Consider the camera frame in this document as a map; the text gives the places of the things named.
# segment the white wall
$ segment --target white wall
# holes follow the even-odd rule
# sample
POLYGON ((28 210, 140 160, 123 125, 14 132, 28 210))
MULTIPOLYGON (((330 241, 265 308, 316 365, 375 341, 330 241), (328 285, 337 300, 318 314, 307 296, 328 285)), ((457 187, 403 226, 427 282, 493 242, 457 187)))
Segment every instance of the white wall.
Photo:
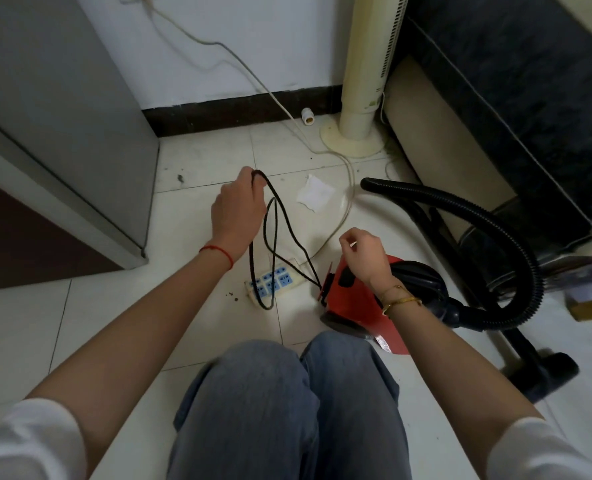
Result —
MULTIPOLYGON (((261 92, 220 47, 203 47, 141 3, 78 0, 140 107, 261 92)), ((203 39, 231 47, 272 91, 341 84, 353 0, 155 0, 203 39)))

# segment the white tile floor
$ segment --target white tile floor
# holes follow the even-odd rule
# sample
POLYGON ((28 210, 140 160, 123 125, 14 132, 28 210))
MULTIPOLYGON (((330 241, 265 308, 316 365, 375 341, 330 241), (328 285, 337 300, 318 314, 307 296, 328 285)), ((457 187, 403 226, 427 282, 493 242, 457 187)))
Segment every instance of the white tile floor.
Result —
MULTIPOLYGON (((317 135, 330 116, 304 128, 316 148, 317 135)), ((208 240, 210 206, 222 182, 240 167, 262 169, 284 201, 301 243, 317 250, 337 225, 349 196, 348 174, 332 155, 311 155, 286 122, 164 138, 156 178, 147 254, 150 262, 131 271, 87 276, 62 282, 0 290, 0 417, 51 369, 97 333, 117 314, 182 266, 208 240), (316 214, 295 202, 296 192, 312 173, 337 191, 316 214)), ((400 178, 413 173, 395 144, 374 157, 354 163, 355 177, 400 178)), ((356 190, 344 228, 371 230, 390 254, 419 260, 447 278, 450 293, 460 297, 444 267, 408 216, 391 202, 356 190)), ((257 249, 264 249, 257 237, 257 249)), ((300 251, 279 224, 279 251, 301 260, 300 251)), ((315 258, 319 274, 337 263, 334 239, 315 258)), ((268 269, 266 253, 258 252, 257 269, 268 269)), ((242 258, 208 299, 156 381, 121 430, 94 474, 100 479, 161 479, 174 439, 171 421, 180 399, 201 364, 229 346, 247 339, 282 342, 301 353, 324 325, 316 293, 303 284, 277 298, 277 309, 264 312, 245 295, 247 258, 242 258)), ((496 366, 502 355, 490 335, 457 331, 496 366)), ((572 355, 581 375, 538 405, 544 416, 592 458, 592 323, 574 322, 559 301, 548 296, 524 332, 536 345, 572 355)), ((380 352, 401 386, 399 410, 407 428, 415 478, 475 478, 438 404, 408 356, 380 352)))

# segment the vacuum hose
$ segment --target vacuum hose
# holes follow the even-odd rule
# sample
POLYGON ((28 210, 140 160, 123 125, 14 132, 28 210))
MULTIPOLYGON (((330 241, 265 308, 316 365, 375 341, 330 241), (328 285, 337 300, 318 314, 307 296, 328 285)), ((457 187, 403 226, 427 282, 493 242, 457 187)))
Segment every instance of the vacuum hose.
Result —
POLYGON ((514 328, 529 320, 536 313, 544 293, 538 261, 522 238, 510 227, 500 222, 491 212, 487 212, 463 198, 424 185, 393 182, 379 178, 363 178, 360 181, 360 186, 366 191, 381 194, 393 200, 413 200, 446 210, 489 235, 507 254, 515 272, 515 295, 504 308, 498 307, 492 313, 476 314, 481 329, 507 330, 514 328))

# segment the white sleeve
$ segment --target white sleeve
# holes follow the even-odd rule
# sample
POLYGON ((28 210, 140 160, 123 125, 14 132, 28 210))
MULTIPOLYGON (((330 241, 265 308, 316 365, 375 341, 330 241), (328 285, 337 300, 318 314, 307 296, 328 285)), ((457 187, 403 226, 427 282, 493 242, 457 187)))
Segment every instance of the white sleeve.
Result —
POLYGON ((0 423, 0 479, 84 480, 86 470, 78 424, 59 403, 26 399, 0 423))
POLYGON ((592 462, 546 421, 523 418, 492 448, 488 480, 592 480, 592 462))

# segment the blue denim jeans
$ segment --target blue denim jeans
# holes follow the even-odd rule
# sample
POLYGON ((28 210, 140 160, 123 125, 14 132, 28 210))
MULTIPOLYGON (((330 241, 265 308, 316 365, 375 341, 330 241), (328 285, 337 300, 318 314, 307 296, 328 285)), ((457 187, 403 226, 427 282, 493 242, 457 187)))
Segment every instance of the blue denim jeans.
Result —
POLYGON ((300 359, 275 342, 239 344, 189 387, 167 478, 411 479, 398 391, 355 337, 323 332, 300 359))

